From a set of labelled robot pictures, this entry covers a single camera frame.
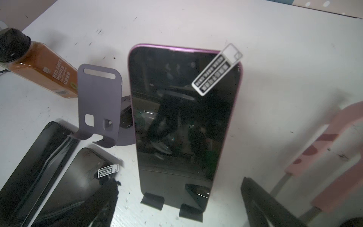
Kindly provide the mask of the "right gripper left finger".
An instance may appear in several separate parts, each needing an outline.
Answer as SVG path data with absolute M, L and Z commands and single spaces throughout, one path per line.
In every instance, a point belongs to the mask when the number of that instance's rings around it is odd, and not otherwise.
M 109 227 L 118 200 L 119 181 L 110 179 L 55 227 Z

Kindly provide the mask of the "black phone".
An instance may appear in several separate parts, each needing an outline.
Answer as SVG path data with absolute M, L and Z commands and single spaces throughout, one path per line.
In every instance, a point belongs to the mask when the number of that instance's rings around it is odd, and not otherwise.
M 33 227 L 54 227 L 107 181 L 115 179 L 122 162 L 108 152 L 82 148 L 64 173 L 33 222 Z
M 73 131 L 48 123 L 1 189 L 1 226 L 26 227 L 79 141 Z

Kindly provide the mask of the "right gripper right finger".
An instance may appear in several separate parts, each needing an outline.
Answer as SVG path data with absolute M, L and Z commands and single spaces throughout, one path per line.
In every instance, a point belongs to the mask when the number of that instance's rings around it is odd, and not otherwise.
M 275 227 L 306 226 L 249 177 L 243 179 L 241 194 L 251 227 L 268 227 L 270 224 Z

